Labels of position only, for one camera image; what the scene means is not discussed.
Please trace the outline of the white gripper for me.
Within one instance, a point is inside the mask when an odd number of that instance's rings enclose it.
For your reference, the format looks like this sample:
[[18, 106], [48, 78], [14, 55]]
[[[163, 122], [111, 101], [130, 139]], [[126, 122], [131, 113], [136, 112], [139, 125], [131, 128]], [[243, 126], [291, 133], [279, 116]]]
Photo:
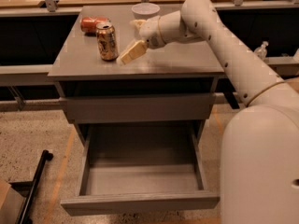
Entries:
[[128, 64], [131, 61], [143, 56], [148, 47], [150, 49], [158, 49], [165, 46], [159, 28], [159, 21], [160, 16], [155, 16], [147, 20], [130, 21], [131, 26], [136, 29], [140, 29], [139, 35], [143, 40], [132, 41], [117, 58], [118, 64]]

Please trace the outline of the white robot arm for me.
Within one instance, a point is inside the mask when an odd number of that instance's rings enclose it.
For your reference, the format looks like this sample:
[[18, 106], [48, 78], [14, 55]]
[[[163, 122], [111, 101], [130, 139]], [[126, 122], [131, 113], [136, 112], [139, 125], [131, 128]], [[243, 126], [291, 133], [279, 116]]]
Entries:
[[205, 40], [245, 109], [221, 143], [221, 224], [299, 224], [299, 93], [221, 21], [210, 0], [137, 23], [127, 64], [173, 41]]

